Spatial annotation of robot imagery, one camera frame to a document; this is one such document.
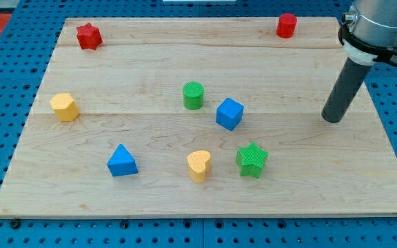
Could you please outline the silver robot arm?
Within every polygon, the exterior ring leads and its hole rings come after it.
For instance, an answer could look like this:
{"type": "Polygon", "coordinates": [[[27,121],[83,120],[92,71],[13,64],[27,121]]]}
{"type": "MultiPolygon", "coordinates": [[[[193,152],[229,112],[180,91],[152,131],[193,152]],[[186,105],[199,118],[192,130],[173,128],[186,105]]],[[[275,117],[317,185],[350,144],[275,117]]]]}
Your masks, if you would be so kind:
{"type": "Polygon", "coordinates": [[[397,0],[355,0],[341,17],[338,39],[359,65],[397,67],[397,0]]]}

